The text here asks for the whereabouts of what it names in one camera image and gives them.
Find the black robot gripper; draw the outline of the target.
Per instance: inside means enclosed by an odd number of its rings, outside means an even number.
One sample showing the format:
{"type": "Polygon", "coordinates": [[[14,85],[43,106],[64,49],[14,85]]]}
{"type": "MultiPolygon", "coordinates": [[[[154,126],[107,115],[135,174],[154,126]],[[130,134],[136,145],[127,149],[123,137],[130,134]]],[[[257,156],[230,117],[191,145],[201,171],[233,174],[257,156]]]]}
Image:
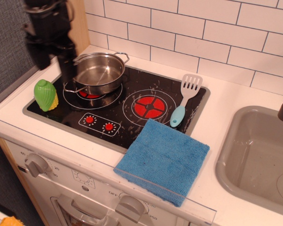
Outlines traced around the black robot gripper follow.
{"type": "Polygon", "coordinates": [[[31,19],[23,25],[25,44],[35,65],[46,69],[51,61],[46,48],[56,48],[62,51],[58,55],[61,79],[72,80],[77,75],[75,44],[68,36],[75,16],[72,4],[67,0],[25,0],[23,7],[31,19]]]}

